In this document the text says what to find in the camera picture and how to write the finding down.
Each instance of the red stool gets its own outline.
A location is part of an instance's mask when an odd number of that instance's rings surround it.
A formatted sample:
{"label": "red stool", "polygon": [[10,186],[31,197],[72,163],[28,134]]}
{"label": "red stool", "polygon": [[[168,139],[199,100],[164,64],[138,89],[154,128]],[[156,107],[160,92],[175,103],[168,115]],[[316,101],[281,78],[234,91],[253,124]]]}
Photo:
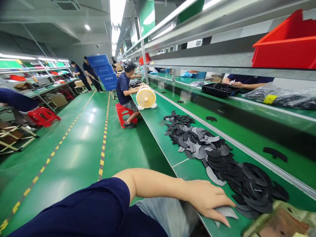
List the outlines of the red stool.
{"label": "red stool", "polygon": [[69,91],[60,91],[60,93],[62,93],[66,99],[72,99],[72,100],[74,99]]}
{"label": "red stool", "polygon": [[[134,112],[128,108],[125,108],[120,103],[116,104],[115,107],[116,107],[116,112],[118,113],[119,123],[121,124],[122,128],[125,128],[123,125],[125,123],[123,116],[126,114],[132,115]],[[132,122],[134,124],[137,124],[137,118],[134,118]]]}
{"label": "red stool", "polygon": [[54,112],[45,107],[39,107],[27,114],[36,125],[50,127],[55,119],[61,120]]}

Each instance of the small white fan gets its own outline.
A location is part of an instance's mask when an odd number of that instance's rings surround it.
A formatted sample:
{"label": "small white fan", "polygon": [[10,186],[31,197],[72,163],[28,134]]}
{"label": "small white fan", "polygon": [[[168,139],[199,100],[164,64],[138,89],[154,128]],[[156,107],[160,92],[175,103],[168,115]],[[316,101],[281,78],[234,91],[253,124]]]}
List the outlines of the small white fan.
{"label": "small white fan", "polygon": [[136,94],[136,100],[138,103],[137,108],[139,110],[147,109],[147,108],[156,108],[156,94],[154,91],[146,85],[143,85],[139,88],[139,91]]}

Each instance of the red storage bin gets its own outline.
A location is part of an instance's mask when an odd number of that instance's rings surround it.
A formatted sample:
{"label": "red storage bin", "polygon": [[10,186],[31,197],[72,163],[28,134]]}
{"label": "red storage bin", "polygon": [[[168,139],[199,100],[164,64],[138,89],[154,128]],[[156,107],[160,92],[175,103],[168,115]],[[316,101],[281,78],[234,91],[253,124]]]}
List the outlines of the red storage bin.
{"label": "red storage bin", "polygon": [[316,69],[316,20],[297,10],[253,47],[252,67]]}

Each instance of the navy blue shirt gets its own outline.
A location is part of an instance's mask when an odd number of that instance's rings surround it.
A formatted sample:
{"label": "navy blue shirt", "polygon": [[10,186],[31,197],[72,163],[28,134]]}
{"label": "navy blue shirt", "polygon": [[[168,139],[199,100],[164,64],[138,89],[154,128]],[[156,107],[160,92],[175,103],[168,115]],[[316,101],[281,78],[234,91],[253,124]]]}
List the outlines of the navy blue shirt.
{"label": "navy blue shirt", "polygon": [[123,91],[128,91],[129,88],[129,78],[125,73],[121,73],[116,84],[116,94],[118,96],[118,101],[121,105],[128,103],[132,98],[131,96],[125,96]]}
{"label": "navy blue shirt", "polygon": [[39,106],[36,100],[6,88],[0,88],[0,103],[6,103],[22,112],[31,111]]}
{"label": "navy blue shirt", "polygon": [[90,73],[91,75],[93,75],[94,77],[97,76],[93,67],[91,67],[91,65],[86,64],[85,62],[83,62],[82,68],[84,71],[87,71],[88,73]]}
{"label": "navy blue shirt", "polygon": [[230,74],[228,79],[235,82],[241,82],[242,84],[259,84],[259,83],[268,83],[274,80],[274,77],[261,77],[261,76],[248,76],[248,75],[238,75],[238,74]]}
{"label": "navy blue shirt", "polygon": [[10,237],[168,237],[119,178],[103,179],[44,209]]}
{"label": "navy blue shirt", "polygon": [[82,79],[82,78],[85,79],[86,78],[85,74],[83,73],[83,71],[81,70],[81,68],[78,65],[75,66],[75,73],[77,73],[77,72],[80,72],[80,75],[78,75],[78,77],[80,79]]}

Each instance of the hand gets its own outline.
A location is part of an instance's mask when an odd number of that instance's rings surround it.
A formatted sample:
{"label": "hand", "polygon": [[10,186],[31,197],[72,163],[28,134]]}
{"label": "hand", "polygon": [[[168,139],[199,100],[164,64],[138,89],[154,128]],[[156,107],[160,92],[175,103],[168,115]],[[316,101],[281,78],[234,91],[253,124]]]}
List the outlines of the hand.
{"label": "hand", "polygon": [[245,88],[245,85],[242,84],[241,82],[234,82],[234,83],[231,84],[231,86],[238,87],[238,88],[241,88],[241,89]]}
{"label": "hand", "polygon": [[230,200],[224,190],[212,185],[207,180],[187,181],[188,199],[195,209],[205,217],[220,221],[230,227],[225,216],[215,211],[219,206],[232,206],[235,204]]}

